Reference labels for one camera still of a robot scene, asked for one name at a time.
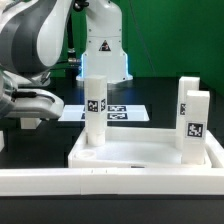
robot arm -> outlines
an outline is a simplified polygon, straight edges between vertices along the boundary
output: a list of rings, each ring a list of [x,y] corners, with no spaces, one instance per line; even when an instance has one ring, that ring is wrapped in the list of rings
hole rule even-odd
[[[2,14],[0,63],[12,73],[33,77],[49,70],[61,54],[73,0],[20,2]]]
[[[60,57],[72,7],[82,7],[83,2],[15,0],[5,4],[0,17],[0,117],[61,116],[61,99],[44,90],[19,90],[3,70],[28,79],[46,73]]]

blue light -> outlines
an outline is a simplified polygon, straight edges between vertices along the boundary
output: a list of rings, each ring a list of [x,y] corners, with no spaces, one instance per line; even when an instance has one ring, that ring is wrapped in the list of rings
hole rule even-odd
[[[84,78],[84,74],[83,74],[83,54],[82,54],[82,57],[81,57],[81,78]]]

white block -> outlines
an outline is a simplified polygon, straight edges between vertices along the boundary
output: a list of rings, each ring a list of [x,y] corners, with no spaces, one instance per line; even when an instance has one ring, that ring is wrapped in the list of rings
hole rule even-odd
[[[187,93],[185,136],[181,159],[184,164],[204,164],[209,100],[207,91],[190,90]]]
[[[117,168],[82,169],[81,194],[117,194]]]
[[[5,147],[3,131],[0,131],[0,152]]]
[[[182,150],[182,138],[185,133],[186,98],[189,90],[199,89],[200,78],[181,77],[178,89],[177,119],[176,119],[176,148]]]
[[[89,145],[105,144],[107,128],[107,79],[94,75],[85,79],[85,125]]]
[[[41,123],[39,118],[20,118],[21,129],[36,129]]]

